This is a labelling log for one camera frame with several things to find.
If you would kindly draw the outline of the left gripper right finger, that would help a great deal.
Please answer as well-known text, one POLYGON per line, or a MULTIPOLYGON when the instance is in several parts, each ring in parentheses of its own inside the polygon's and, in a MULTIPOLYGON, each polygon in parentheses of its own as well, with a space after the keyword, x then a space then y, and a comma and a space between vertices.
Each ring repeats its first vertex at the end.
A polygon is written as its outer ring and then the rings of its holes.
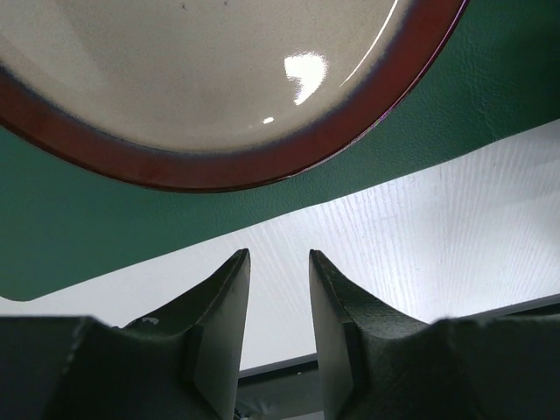
POLYGON ((309 269, 326 418, 558 418, 558 304, 426 324, 320 251, 309 269))

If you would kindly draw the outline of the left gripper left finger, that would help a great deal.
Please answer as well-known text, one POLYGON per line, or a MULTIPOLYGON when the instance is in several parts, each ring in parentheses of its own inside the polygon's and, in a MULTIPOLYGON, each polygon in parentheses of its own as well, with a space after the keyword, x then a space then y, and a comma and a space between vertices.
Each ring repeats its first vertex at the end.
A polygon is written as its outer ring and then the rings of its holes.
POLYGON ((231 419, 250 256, 125 327, 89 316, 1 320, 4 419, 231 419))

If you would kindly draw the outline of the green placemat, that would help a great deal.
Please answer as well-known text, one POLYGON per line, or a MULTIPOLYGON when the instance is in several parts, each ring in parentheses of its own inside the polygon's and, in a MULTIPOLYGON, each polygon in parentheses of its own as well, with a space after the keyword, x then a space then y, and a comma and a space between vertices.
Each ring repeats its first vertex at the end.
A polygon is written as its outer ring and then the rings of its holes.
POLYGON ((438 165, 559 117, 559 4, 472 1, 407 97, 293 178, 189 194, 105 178, 1 133, 1 295, 27 301, 438 165))

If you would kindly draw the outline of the red rimmed beige plate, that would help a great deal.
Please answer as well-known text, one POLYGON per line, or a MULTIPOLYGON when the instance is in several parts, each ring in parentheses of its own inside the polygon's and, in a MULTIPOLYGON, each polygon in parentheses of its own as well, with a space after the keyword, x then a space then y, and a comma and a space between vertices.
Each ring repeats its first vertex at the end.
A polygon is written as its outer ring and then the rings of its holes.
POLYGON ((167 191, 287 179, 412 90, 463 1, 4 1, 1 123, 167 191))

